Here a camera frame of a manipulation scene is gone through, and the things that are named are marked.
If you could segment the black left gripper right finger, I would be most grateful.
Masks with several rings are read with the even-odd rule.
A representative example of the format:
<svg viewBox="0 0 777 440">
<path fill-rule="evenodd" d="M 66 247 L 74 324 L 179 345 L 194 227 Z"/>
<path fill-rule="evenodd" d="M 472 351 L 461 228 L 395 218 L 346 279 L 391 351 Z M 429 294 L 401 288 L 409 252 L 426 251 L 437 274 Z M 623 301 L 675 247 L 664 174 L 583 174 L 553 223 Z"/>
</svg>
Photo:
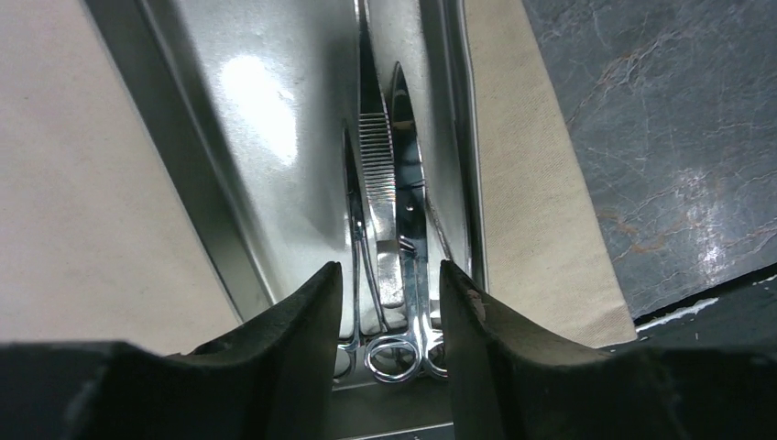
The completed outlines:
<svg viewBox="0 0 777 440">
<path fill-rule="evenodd" d="M 440 269 L 459 439 L 773 439 L 774 346 L 611 353 L 534 323 Z"/>
</svg>

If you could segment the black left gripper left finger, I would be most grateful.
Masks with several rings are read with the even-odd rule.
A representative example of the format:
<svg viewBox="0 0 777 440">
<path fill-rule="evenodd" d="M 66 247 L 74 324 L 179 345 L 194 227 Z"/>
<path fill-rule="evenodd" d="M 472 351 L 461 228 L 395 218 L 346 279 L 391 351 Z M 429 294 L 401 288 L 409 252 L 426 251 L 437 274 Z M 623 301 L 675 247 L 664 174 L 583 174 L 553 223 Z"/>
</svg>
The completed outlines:
<svg viewBox="0 0 777 440">
<path fill-rule="evenodd" d="M 1 347 L 4 439 L 321 439 L 341 266 L 190 354 L 124 341 Z"/>
</svg>

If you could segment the beige cloth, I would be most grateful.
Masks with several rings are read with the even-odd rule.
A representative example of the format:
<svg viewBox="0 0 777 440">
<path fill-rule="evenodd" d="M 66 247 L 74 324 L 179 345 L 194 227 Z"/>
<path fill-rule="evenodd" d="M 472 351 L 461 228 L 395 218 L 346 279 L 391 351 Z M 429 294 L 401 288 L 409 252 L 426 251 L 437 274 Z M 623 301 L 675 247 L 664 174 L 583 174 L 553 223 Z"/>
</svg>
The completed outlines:
<svg viewBox="0 0 777 440">
<path fill-rule="evenodd" d="M 489 293 L 590 347 L 633 341 L 524 6 L 468 1 Z M 77 1 L 1 4 L 1 338 L 187 352 L 236 315 Z"/>
</svg>

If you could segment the metal surgical instrument tray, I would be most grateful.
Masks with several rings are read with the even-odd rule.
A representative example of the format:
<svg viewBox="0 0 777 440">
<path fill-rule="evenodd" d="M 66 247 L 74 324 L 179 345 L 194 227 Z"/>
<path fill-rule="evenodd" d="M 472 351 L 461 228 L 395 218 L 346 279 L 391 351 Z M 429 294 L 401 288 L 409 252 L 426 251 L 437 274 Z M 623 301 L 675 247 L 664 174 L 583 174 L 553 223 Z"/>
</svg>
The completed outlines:
<svg viewBox="0 0 777 440">
<path fill-rule="evenodd" d="M 242 320 L 345 253 L 345 130 L 356 127 L 356 1 L 89 1 L 199 239 Z M 487 278 L 464 5 L 368 1 L 377 72 L 409 82 L 443 235 Z"/>
</svg>

